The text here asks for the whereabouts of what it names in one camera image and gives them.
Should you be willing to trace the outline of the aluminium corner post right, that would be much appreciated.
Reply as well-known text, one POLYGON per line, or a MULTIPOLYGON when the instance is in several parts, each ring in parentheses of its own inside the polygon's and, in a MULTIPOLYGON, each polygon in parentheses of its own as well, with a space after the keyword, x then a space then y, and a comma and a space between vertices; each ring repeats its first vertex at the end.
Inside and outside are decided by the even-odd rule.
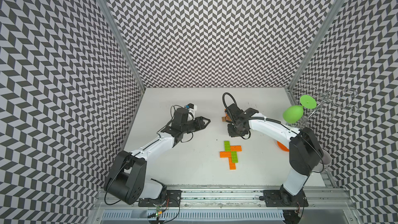
POLYGON ((325 20, 323 21, 322 25, 320 26, 319 31, 316 34, 314 40, 312 41, 300 66, 298 67, 297 71, 295 72, 295 74, 292 78, 292 81, 289 83, 288 87, 286 88, 287 92, 292 92, 293 88, 298 83, 301 75, 304 73, 308 64, 312 60, 315 52, 317 51, 319 45, 321 44, 322 40, 324 39, 325 35, 327 34, 328 29, 332 25, 334 19, 338 15, 338 13, 339 13, 340 9, 342 8, 345 1, 346 0, 335 0, 334 3, 332 4, 330 11, 328 12, 325 20))

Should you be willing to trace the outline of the orange plastic bowl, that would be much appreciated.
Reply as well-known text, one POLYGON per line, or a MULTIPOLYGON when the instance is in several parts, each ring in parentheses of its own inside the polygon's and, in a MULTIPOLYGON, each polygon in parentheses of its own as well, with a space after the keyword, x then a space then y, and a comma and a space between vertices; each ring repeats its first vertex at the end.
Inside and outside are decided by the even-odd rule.
POLYGON ((285 145, 283 145, 282 143, 277 142, 277 145, 282 151, 289 152, 289 149, 285 145))

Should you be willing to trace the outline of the grey mauve cup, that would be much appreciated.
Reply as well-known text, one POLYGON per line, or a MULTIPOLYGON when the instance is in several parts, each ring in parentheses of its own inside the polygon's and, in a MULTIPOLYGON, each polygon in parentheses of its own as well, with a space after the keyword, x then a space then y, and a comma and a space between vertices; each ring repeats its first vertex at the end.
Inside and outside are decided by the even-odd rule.
POLYGON ((332 163, 331 155, 326 151, 322 150, 323 156, 321 161, 319 162, 319 172, 323 172, 327 167, 329 167, 332 163))

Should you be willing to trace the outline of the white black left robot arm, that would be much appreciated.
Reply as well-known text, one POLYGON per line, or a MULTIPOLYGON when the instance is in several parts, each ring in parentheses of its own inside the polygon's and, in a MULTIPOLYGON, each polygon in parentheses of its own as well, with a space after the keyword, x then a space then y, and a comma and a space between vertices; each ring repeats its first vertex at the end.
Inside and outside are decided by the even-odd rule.
POLYGON ((174 111, 168 123, 157 132, 157 137, 131 152, 120 151, 104 183, 105 194, 110 194, 128 205, 139 199, 156 204, 167 201, 166 184, 146 176, 147 165, 179 144, 185 134, 206 129, 211 120, 195 116, 195 106, 189 104, 174 111))

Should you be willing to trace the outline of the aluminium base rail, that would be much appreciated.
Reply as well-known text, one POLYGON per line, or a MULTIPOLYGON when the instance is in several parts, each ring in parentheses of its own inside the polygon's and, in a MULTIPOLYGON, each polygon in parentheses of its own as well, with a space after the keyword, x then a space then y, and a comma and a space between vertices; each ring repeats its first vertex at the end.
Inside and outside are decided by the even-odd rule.
POLYGON ((127 205, 101 192, 89 224, 360 224, 346 190, 306 187, 301 200, 279 204, 278 187, 171 187, 162 207, 127 205))

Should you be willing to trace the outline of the aluminium corner post left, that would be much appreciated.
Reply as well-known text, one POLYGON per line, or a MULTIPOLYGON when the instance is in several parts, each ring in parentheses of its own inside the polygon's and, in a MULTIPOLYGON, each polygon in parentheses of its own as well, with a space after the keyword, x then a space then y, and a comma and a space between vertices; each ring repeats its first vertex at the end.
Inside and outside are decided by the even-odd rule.
POLYGON ((119 48, 121 50, 121 53, 123 54, 123 57, 125 58, 134 78, 136 79, 138 87, 140 88, 141 91, 144 92, 145 91, 144 83, 141 80, 139 72, 134 64, 134 61, 132 59, 130 52, 128 51, 127 45, 125 44, 125 41, 124 41, 124 38, 121 35, 121 32, 118 29, 118 26, 116 25, 115 18, 112 15, 112 12, 110 11, 110 9, 108 7, 106 0, 96 0, 96 2, 98 4, 102 14, 104 15, 105 20, 107 21, 110 31, 112 32, 117 44, 119 45, 119 48))

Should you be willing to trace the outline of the lime green lego plate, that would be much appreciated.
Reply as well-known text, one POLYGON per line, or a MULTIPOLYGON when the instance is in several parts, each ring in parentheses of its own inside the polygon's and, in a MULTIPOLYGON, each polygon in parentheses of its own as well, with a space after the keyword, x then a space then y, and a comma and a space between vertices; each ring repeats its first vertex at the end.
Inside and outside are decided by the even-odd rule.
POLYGON ((231 151, 231 162, 238 163, 238 156, 236 151, 231 151))

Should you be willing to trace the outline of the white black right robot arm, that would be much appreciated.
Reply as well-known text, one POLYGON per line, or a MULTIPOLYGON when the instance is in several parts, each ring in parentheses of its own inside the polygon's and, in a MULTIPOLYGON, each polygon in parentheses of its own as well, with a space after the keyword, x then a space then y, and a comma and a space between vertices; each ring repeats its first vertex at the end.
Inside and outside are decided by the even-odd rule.
POLYGON ((289 149, 290 172, 280 188, 283 196, 297 196, 312 174, 316 165, 323 158, 323 151, 318 139, 309 128, 298 129, 289 127, 282 122, 270 119, 259 111, 248 108, 240 109, 233 103, 225 106, 226 115, 230 118, 228 134, 230 137, 250 136, 251 131, 258 131, 280 142, 289 149))

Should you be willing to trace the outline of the green plastic wine glass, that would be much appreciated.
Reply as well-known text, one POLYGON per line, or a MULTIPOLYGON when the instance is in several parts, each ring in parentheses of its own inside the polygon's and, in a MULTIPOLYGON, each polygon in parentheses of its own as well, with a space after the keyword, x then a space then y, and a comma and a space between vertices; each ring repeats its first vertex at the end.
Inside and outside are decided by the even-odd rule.
POLYGON ((300 97, 300 105, 293 105, 283 113, 283 119, 286 123, 294 124, 304 115, 304 108, 313 110, 317 107, 317 101, 310 95, 300 97))

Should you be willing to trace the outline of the aluminium corner post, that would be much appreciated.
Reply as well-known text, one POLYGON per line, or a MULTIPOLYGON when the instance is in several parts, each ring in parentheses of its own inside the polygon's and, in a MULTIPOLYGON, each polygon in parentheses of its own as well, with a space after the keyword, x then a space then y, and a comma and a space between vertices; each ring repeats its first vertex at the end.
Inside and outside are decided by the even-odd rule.
POLYGON ((327 34, 328 29, 332 25, 334 19, 338 15, 338 13, 339 13, 340 9, 342 8, 345 1, 346 0, 335 0, 334 3, 332 4, 330 11, 328 12, 325 20, 323 21, 322 25, 320 26, 319 31, 316 34, 314 40, 312 41, 300 66, 298 67, 297 71, 295 72, 295 74, 292 78, 292 81, 289 83, 288 87, 286 88, 287 92, 292 92, 293 88, 298 83, 301 75, 304 73, 308 64, 312 60, 315 52, 317 51, 319 45, 321 44, 322 40, 324 39, 325 35, 327 34))
POLYGON ((104 15, 105 20, 107 21, 110 31, 112 32, 117 44, 119 45, 119 48, 121 50, 121 53, 123 54, 123 57, 125 58, 134 78, 136 79, 138 87, 140 88, 141 91, 144 92, 145 91, 144 83, 141 80, 139 72, 134 64, 134 61, 132 59, 130 52, 128 51, 127 45, 125 44, 125 41, 124 41, 124 38, 121 35, 121 32, 118 29, 118 26, 116 25, 115 18, 112 15, 112 12, 110 11, 110 9, 108 7, 106 0, 96 0, 96 2, 98 4, 102 14, 104 15))

